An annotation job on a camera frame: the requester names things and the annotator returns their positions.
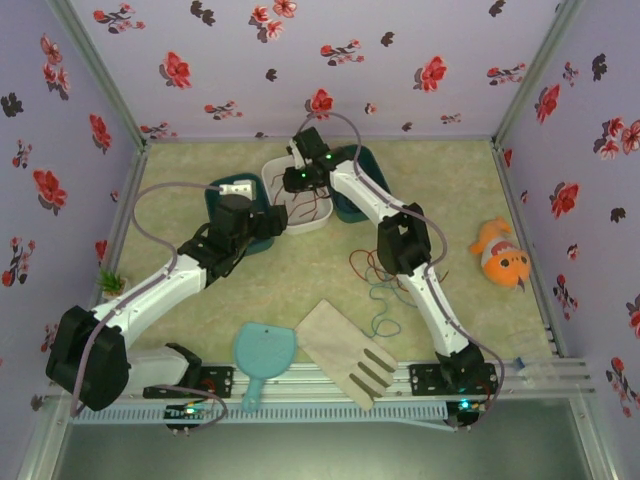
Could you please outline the aluminium side rail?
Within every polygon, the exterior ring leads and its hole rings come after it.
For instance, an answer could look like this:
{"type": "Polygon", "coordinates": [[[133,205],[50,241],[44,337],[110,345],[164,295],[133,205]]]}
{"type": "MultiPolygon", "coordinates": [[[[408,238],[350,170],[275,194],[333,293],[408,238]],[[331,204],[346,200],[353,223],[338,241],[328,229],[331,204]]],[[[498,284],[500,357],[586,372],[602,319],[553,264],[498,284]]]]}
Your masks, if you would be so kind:
{"type": "Polygon", "coordinates": [[[556,325],[557,318],[553,307],[553,299],[547,291],[547,285],[540,268],[533,238],[525,220],[521,201],[516,197],[516,192],[510,183],[506,163],[504,162],[502,146],[493,138],[490,139],[489,144],[516,236],[520,245],[529,253],[532,261],[532,272],[530,275],[531,288],[534,292],[541,320],[550,335],[549,343],[552,344],[551,351],[554,356],[565,358],[566,345],[562,338],[562,333],[556,325]]]}
{"type": "Polygon", "coordinates": [[[145,145],[132,156],[126,181],[120,190],[116,216],[107,239],[106,254],[102,262],[102,268],[110,272],[120,272],[120,259],[130,224],[131,209],[141,185],[149,150],[150,147],[145,145]]]}

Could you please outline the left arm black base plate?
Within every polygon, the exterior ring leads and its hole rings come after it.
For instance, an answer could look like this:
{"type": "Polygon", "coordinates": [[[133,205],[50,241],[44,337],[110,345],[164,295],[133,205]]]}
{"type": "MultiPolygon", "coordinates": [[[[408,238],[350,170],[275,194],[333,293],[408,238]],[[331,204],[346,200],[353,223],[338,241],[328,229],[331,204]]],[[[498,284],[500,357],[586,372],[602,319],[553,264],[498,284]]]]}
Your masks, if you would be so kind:
{"type": "MultiPolygon", "coordinates": [[[[222,399],[231,396],[234,368],[231,366],[189,367],[177,387],[208,392],[222,399]]],[[[143,389],[145,399],[204,398],[193,392],[177,391],[166,387],[151,386],[143,389]]]]}

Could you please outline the white plastic bin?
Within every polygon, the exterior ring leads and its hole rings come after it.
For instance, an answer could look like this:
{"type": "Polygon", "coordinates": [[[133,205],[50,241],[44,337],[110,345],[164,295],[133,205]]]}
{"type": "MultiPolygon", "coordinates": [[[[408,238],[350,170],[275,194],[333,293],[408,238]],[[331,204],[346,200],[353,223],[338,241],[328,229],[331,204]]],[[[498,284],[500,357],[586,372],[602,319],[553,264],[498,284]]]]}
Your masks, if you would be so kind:
{"type": "Polygon", "coordinates": [[[298,235],[323,228],[333,213],[333,203],[326,187],[302,193],[284,190],[282,177],[287,167],[294,161],[290,157],[280,157],[268,161],[261,170],[269,202],[284,205],[288,213],[286,234],[298,235]]]}

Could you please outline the light blue hand mirror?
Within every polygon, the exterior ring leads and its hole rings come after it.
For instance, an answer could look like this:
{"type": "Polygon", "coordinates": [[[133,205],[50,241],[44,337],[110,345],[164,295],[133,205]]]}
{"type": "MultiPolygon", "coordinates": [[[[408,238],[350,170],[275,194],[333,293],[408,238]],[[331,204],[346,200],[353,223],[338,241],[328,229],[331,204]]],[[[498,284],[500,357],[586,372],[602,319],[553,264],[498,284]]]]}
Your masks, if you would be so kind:
{"type": "Polygon", "coordinates": [[[241,403],[245,413],[258,411],[266,381],[287,371],[296,351],[293,329],[255,322],[247,322],[240,328],[234,340],[233,356],[236,367],[249,379],[241,403]]]}

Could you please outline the clear plastic bottle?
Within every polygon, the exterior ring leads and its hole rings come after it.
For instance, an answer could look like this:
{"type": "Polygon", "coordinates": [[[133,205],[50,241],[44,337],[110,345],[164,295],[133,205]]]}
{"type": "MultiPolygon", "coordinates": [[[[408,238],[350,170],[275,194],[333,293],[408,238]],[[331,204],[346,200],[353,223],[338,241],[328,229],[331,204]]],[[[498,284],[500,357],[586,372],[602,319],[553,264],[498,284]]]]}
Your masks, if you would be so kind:
{"type": "Polygon", "coordinates": [[[547,384],[557,378],[553,364],[545,359],[518,356],[514,358],[513,366],[518,375],[531,386],[547,384]]]}

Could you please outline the small green potted plant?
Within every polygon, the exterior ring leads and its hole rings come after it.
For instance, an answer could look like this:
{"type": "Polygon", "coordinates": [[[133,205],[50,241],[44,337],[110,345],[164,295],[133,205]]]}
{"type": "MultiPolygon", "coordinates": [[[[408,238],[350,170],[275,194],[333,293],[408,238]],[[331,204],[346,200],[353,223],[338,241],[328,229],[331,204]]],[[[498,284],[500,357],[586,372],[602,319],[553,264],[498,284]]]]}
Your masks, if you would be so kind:
{"type": "Polygon", "coordinates": [[[117,297],[124,292],[126,279],[115,271],[100,269],[97,285],[104,298],[117,297]]]}

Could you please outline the orange clownfish plush toy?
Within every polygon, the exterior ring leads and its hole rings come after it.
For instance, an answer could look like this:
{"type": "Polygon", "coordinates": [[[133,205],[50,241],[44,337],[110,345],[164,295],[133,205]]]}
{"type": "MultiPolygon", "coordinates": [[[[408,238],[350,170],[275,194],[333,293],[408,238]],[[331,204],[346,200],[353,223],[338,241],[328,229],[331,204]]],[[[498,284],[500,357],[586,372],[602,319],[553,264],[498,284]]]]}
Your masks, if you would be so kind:
{"type": "Polygon", "coordinates": [[[525,291],[531,260],[528,253],[508,237],[511,232],[503,217],[488,220],[480,226],[469,251],[479,256],[481,269],[491,283],[525,291]]]}

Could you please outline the aluminium frame bar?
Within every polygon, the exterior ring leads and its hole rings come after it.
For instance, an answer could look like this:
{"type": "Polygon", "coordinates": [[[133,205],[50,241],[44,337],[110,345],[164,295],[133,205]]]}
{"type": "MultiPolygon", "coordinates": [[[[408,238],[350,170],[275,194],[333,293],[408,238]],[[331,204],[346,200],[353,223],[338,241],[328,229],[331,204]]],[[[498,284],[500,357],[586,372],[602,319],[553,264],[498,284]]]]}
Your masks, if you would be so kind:
{"type": "Polygon", "coordinates": [[[591,480],[623,480],[606,416],[597,400],[576,396],[569,403],[591,480]]]}
{"type": "Polygon", "coordinates": [[[38,410],[34,432],[17,480],[53,480],[69,425],[70,398],[48,398],[38,410]]]}

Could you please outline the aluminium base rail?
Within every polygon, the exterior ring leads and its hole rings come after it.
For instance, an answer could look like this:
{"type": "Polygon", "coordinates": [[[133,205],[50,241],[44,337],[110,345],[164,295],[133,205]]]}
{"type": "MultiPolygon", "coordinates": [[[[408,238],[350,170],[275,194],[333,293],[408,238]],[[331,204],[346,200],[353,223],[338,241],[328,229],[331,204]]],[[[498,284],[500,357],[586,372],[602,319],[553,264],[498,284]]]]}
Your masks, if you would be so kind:
{"type": "MultiPolygon", "coordinates": [[[[502,386],[497,388],[494,394],[497,399],[556,399],[572,398],[581,395],[594,395],[596,388],[591,376],[587,372],[585,363],[579,359],[553,358],[553,364],[557,378],[547,384],[531,386],[518,375],[513,366],[506,365],[504,369],[504,379],[502,386]]],[[[495,366],[496,373],[500,380],[499,365],[495,366]]],[[[205,364],[203,366],[223,366],[224,364],[205,364]]],[[[453,396],[413,396],[409,383],[408,367],[411,363],[401,362],[398,370],[394,373],[394,382],[388,388],[386,394],[376,401],[391,401],[392,399],[440,399],[450,400],[462,398],[486,399],[487,395],[453,395],[453,396]]],[[[234,367],[234,379],[230,399],[239,402],[244,396],[249,383],[248,377],[234,367]]],[[[142,400],[143,387],[133,387],[125,389],[118,394],[110,394],[106,400],[98,400],[98,407],[94,408],[91,403],[87,404],[87,409],[94,411],[107,408],[117,401],[125,399],[142,400]]],[[[282,375],[267,380],[263,390],[262,399],[267,402],[302,402],[302,401],[329,401],[342,402],[349,401],[348,397],[330,380],[318,366],[311,363],[294,363],[282,375]]]]}

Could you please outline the aluminium frame post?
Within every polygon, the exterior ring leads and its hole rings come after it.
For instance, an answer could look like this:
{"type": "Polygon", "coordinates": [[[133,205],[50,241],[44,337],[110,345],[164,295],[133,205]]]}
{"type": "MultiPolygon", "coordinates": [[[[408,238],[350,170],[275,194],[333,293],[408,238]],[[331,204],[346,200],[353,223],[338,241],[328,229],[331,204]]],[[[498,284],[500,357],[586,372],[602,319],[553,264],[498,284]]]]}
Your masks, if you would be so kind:
{"type": "Polygon", "coordinates": [[[558,3],[553,22],[531,64],[528,66],[523,82],[503,115],[496,132],[491,137],[491,144],[494,150],[502,146],[506,137],[515,126],[515,123],[522,115],[526,107],[526,102],[533,94],[536,85],[544,75],[556,50],[562,44],[572,23],[586,2],[587,0],[562,0],[558,3]]]}
{"type": "Polygon", "coordinates": [[[131,111],[71,0],[45,0],[139,150],[147,147],[131,111]]]}

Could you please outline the teal plastic bin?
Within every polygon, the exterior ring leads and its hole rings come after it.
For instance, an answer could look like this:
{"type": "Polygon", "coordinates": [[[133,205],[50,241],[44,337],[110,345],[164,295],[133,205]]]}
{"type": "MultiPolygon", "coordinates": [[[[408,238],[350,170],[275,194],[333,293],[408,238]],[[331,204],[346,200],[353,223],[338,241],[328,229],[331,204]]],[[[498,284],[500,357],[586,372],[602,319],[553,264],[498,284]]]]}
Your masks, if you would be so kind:
{"type": "MultiPolygon", "coordinates": [[[[361,147],[360,155],[358,157],[358,163],[360,169],[364,173],[366,173],[379,187],[381,187],[388,194],[391,193],[391,189],[386,181],[386,178],[377,160],[375,159],[375,156],[368,147],[361,147]]],[[[331,195],[331,199],[337,216],[342,222],[359,223],[368,220],[368,217],[343,194],[336,192],[330,185],[327,186],[327,189],[329,194],[331,195]]]]}
{"type": "MultiPolygon", "coordinates": [[[[259,212],[265,213],[270,206],[267,191],[265,189],[262,179],[249,172],[230,175],[227,177],[219,178],[212,182],[212,185],[251,185],[252,187],[252,205],[259,212]]],[[[220,193],[214,190],[206,190],[204,193],[205,205],[207,208],[209,221],[213,222],[215,217],[215,210],[219,203],[220,193]]],[[[262,252],[265,252],[272,247],[275,240],[273,238],[265,240],[254,239],[248,246],[246,255],[252,256],[262,252]]]]}

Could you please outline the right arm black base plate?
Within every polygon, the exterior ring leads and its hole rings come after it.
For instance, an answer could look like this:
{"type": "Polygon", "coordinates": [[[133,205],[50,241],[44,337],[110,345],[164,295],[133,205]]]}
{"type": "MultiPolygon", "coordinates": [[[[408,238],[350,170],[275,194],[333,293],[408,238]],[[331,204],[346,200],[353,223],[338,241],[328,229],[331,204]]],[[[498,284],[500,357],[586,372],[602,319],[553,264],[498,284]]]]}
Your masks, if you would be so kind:
{"type": "Polygon", "coordinates": [[[408,367],[409,383],[413,396],[488,395],[498,388],[498,374],[491,363],[483,364],[469,380],[458,386],[449,383],[437,363],[411,364],[408,367]]]}

